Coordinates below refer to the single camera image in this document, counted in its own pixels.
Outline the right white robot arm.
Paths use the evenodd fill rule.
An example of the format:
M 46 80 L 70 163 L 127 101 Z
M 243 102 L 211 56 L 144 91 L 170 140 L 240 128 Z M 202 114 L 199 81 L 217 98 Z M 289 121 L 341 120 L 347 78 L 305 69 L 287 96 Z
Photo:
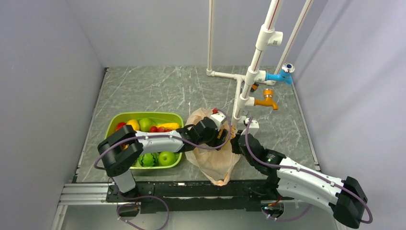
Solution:
M 241 154 L 267 176 L 264 194 L 298 199 L 332 214 L 339 223 L 353 229 L 373 221 L 368 198 L 357 179 L 328 176 L 305 167 L 284 154 L 264 148 L 251 134 L 231 140 L 232 152 Z

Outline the translucent orange plastic bag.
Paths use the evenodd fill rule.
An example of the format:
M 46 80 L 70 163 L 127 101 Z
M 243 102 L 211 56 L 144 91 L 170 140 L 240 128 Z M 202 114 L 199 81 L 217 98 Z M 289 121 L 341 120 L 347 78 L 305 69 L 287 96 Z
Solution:
M 201 121 L 205 116 L 209 116 L 212 113 L 209 109 L 199 108 L 191 113 L 186 124 L 196 125 L 198 121 Z M 185 152 L 185 156 L 191 164 L 199 168 L 200 172 L 213 185 L 224 186 L 229 183 L 231 173 L 241 155 L 232 153 L 229 141 L 220 150 L 195 148 L 192 151 Z

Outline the red orange fake peach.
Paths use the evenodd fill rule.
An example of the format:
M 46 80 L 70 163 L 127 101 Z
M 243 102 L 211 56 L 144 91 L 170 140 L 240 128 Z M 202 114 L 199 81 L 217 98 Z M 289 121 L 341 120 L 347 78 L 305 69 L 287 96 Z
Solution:
M 126 122 L 120 122 L 117 124 L 115 131 L 118 131 L 120 128 L 126 125 Z

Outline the green plastic fruit bin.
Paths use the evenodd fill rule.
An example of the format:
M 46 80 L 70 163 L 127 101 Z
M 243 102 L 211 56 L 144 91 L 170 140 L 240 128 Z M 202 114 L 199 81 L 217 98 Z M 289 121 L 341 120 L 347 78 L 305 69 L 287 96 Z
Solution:
M 137 120 L 139 124 L 141 124 L 140 120 L 148 118 L 156 123 L 156 126 L 160 126 L 161 124 L 165 123 L 177 123 L 180 127 L 184 127 L 183 119 L 176 113 L 169 113 L 169 112 L 126 112 L 120 113 L 116 115 L 111 121 L 107 128 L 104 138 L 108 138 L 111 134 L 113 134 L 119 123 L 125 122 L 127 123 L 129 120 Z M 175 153 L 175 161 L 169 165 L 160 165 L 159 163 L 154 167 L 146 167 L 142 166 L 138 160 L 136 160 L 133 165 L 130 167 L 131 170 L 163 170 L 173 168 L 178 165 L 183 157 L 183 153 Z

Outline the bright green fake apple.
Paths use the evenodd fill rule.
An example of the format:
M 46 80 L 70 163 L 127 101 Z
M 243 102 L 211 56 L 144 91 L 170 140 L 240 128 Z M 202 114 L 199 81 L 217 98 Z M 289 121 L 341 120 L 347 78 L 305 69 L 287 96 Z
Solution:
M 169 151 L 163 151 L 158 156 L 159 166 L 170 166 L 177 161 L 176 154 Z

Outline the yellow fake lemon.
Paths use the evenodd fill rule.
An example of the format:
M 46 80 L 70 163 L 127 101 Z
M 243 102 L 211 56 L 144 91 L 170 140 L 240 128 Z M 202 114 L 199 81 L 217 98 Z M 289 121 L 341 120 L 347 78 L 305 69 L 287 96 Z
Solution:
M 133 128 L 134 131 L 139 131 L 140 130 L 140 125 L 139 122 L 135 119 L 131 119 L 126 122 L 126 125 L 129 125 Z

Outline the orange plastic faucet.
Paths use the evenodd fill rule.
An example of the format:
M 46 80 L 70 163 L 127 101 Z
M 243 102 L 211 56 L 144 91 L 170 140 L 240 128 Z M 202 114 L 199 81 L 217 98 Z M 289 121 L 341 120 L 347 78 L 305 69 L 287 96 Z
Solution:
M 255 106 L 271 107 L 273 110 L 278 110 L 277 103 L 273 100 L 273 89 L 265 89 L 263 91 L 263 100 L 255 99 Z

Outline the light green fake apple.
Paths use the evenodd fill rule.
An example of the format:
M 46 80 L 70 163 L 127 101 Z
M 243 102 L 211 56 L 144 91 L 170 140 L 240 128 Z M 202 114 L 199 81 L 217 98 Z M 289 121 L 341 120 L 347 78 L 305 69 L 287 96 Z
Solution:
M 142 118 L 138 120 L 139 130 L 142 132 L 149 132 L 151 127 L 156 127 L 157 123 L 150 118 Z

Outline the blue plastic faucet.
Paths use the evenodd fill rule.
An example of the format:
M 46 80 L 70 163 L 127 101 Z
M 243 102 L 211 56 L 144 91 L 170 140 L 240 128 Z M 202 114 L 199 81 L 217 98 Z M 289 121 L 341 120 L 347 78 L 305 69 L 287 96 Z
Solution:
M 269 74 L 266 73 L 266 81 L 278 81 L 285 82 L 287 85 L 293 83 L 292 74 L 295 71 L 295 67 L 291 63 L 284 63 L 280 69 L 279 74 Z

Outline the white PVC pipe frame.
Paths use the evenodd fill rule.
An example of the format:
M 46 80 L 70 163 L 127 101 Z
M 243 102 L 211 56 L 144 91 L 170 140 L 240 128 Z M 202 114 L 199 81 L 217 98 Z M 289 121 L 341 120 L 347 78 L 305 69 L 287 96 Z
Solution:
M 305 21 L 305 18 L 309 10 L 311 9 L 312 4 L 313 1 L 311 0 L 305 1 L 303 8 L 299 14 L 299 17 L 293 27 L 291 35 L 287 41 L 287 44 L 283 50 L 281 58 L 277 64 L 274 74 L 279 74 L 282 65 L 285 63 L 285 60 L 291 50 L 291 47 L 298 35 L 299 30 L 302 27 L 303 22 Z M 215 1 L 213 0 L 209 1 L 206 74 L 207 76 L 210 77 L 221 77 L 236 80 L 237 88 L 235 93 L 234 107 L 230 124 L 233 127 L 237 127 L 239 123 L 242 123 L 245 120 L 245 117 L 242 115 L 243 109 L 245 109 L 248 106 L 255 106 L 254 105 L 255 98 L 249 95 L 252 86 L 256 83 L 263 83 L 266 85 L 273 86 L 277 82 L 271 80 L 266 81 L 265 76 L 267 72 L 260 70 L 259 68 L 267 48 L 270 46 L 277 47 L 282 44 L 283 33 L 275 30 L 275 24 L 281 11 L 283 1 L 282 0 L 271 1 L 264 23 L 261 25 L 259 30 L 252 61 L 245 75 L 223 73 L 215 71 L 213 69 L 214 5 Z

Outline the small fake watermelon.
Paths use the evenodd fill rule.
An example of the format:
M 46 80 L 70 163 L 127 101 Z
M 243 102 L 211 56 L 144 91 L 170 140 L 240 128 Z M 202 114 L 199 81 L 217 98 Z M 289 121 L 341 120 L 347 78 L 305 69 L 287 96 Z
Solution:
M 142 167 L 154 167 L 158 165 L 158 154 L 157 153 L 147 153 L 141 155 L 138 158 L 138 163 Z

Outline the fake red cherry bunch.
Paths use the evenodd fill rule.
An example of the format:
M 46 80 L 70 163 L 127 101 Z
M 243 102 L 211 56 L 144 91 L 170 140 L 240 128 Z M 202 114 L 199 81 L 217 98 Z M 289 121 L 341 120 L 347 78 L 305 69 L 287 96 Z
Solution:
M 166 128 L 164 126 L 152 126 L 149 130 L 151 133 L 161 133 L 161 132 L 170 132 L 172 129 Z

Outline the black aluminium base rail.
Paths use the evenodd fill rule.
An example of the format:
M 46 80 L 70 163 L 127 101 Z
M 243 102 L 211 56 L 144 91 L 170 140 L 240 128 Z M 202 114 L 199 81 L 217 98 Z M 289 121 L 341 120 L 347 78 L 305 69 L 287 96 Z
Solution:
M 259 211 L 281 196 L 267 180 L 232 180 L 224 186 L 209 181 L 137 182 L 136 188 L 120 194 L 112 182 L 66 184 L 60 205 L 120 205 L 136 202 L 142 214 L 165 211 L 233 210 Z

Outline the yellow fake corn cob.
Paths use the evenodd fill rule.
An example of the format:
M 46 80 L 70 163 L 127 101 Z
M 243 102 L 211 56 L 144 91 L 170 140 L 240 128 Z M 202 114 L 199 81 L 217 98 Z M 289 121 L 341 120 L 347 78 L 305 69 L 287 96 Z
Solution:
M 163 127 L 164 129 L 171 129 L 171 130 L 175 130 L 178 128 L 181 128 L 181 125 L 175 122 L 170 122 L 170 123 L 163 123 L 160 125 L 157 125 L 157 128 L 161 128 Z

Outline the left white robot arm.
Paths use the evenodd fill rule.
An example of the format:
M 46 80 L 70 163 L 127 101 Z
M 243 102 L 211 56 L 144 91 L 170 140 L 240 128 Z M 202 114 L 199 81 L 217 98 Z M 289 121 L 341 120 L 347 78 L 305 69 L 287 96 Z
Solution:
M 99 157 L 94 167 L 104 170 L 113 179 L 123 200 L 132 201 L 138 188 L 130 167 L 140 156 L 162 151 L 187 152 L 195 148 L 218 150 L 231 139 L 231 132 L 223 128 L 225 122 L 225 118 L 213 115 L 195 125 L 158 133 L 135 131 L 125 125 L 98 144 Z

